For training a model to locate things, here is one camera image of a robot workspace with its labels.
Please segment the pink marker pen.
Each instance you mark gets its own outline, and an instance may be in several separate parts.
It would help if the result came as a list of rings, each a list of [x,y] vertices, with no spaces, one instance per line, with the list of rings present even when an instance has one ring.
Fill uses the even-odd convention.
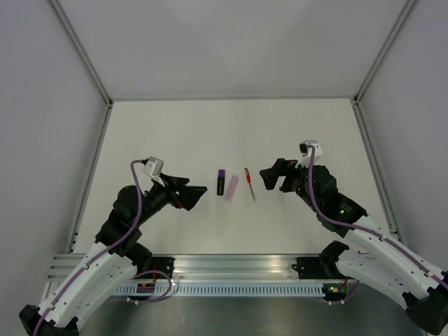
[[[224,202],[226,204],[230,204],[232,202],[232,199],[235,196],[235,191],[237,189],[238,182],[239,177],[237,175],[232,176],[224,198]]]

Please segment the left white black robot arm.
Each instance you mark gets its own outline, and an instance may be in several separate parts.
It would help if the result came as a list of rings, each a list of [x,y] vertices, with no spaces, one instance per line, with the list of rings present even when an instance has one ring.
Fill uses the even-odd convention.
[[[146,278],[152,253],[138,242],[140,226],[166,206],[191,210],[207,187],[162,174],[149,191],[122,188],[83,259],[44,301],[19,313],[28,335],[78,335],[91,315],[125,282]]]

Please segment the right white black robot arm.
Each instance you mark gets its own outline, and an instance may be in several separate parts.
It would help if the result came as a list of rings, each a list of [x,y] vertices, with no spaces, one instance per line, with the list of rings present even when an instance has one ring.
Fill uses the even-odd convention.
[[[323,227],[367,252],[364,257],[344,242],[332,242],[318,262],[325,277],[341,274],[363,282],[400,305],[428,334],[439,335],[447,327],[447,272],[381,229],[363,207],[338,190],[326,167],[279,158],[260,170],[260,176],[268,190],[283,178],[281,192],[295,193]]]

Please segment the red ballpoint pen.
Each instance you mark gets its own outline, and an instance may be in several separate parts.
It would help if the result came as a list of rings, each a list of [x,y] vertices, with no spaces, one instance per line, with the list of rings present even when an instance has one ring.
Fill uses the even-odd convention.
[[[250,171],[249,171],[249,169],[247,167],[244,168],[244,171],[245,171],[246,180],[247,180],[250,192],[251,192],[251,198],[252,198],[253,202],[256,202],[256,196],[255,196],[255,193],[254,193],[254,190],[253,190],[253,185],[252,185]]]

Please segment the black purple highlighter pen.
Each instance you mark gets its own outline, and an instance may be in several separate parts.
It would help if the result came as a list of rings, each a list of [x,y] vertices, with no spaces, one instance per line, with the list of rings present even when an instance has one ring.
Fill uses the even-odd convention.
[[[224,195],[224,190],[225,190],[225,178],[222,176],[219,176],[217,178],[217,191],[216,194],[218,196],[223,196]]]

